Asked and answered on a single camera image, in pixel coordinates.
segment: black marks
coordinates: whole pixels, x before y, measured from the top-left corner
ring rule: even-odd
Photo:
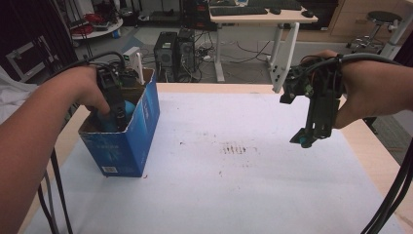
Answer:
[[[246,147],[239,145],[235,142],[224,142],[222,143],[221,152],[224,154],[246,154],[247,151],[257,152],[256,147]]]

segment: blue paper box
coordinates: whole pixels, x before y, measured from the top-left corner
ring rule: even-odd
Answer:
[[[79,135],[104,176],[141,177],[145,168],[160,109],[155,72],[144,69],[145,87],[122,90],[125,100],[136,105],[131,121],[121,133],[101,133],[94,127],[92,114]]]

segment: white tabletop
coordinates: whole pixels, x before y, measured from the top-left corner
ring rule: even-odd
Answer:
[[[319,20],[317,17],[305,18],[300,11],[282,10],[279,15],[268,13],[267,15],[246,15],[246,16],[225,16],[214,17],[210,15],[210,20],[216,23],[311,23]]]
[[[278,95],[160,93],[143,178],[104,177],[78,141],[61,168],[74,231],[360,232],[382,196],[340,131],[310,149],[289,143],[305,123],[308,100],[279,101]],[[56,216],[63,229],[59,206]],[[48,228],[39,211],[26,232]],[[402,230],[391,218],[382,233]]]

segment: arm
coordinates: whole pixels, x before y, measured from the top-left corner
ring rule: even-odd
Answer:
[[[316,56],[336,57],[323,51]],[[342,67],[347,100],[337,113],[335,128],[341,129],[364,117],[413,110],[413,68],[361,60]]]
[[[74,102],[109,112],[94,67],[77,67],[46,82],[0,125],[0,226],[16,233],[43,178],[64,116]]]

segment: white table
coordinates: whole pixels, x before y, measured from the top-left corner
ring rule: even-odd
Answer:
[[[85,108],[63,130],[56,149],[70,154],[61,174],[75,232],[358,233],[381,203],[374,185],[384,195],[398,170],[362,121],[311,149],[289,143],[305,122],[307,103],[279,104],[270,85],[158,88],[161,118],[143,178],[101,175],[76,143]],[[407,232],[411,195],[396,211]],[[47,232],[38,213],[27,233]],[[60,210],[57,219],[63,230]],[[401,232],[394,219],[389,224],[383,233]]]
[[[123,19],[118,19],[118,22],[116,23],[112,23],[107,27],[107,30],[104,31],[94,31],[88,35],[72,35],[72,39],[73,40],[83,40],[83,39],[87,39],[87,38],[94,38],[94,37],[99,37],[99,36],[103,36],[106,35],[108,33],[112,33],[115,30],[118,30],[122,24],[124,23]]]
[[[294,52],[295,41],[300,23],[311,23],[317,21],[317,17],[305,18],[300,11],[282,10],[279,15],[251,15],[251,16],[230,16],[214,17],[210,15],[210,20],[218,23],[216,54],[214,58],[217,81],[225,82],[221,64],[221,41],[226,37],[236,40],[261,40],[274,41],[271,55],[268,57],[271,81],[275,87],[275,92],[281,90],[288,69],[291,65],[292,54]],[[237,26],[225,26],[224,23],[238,23]],[[280,48],[283,26],[289,23],[291,28]]]

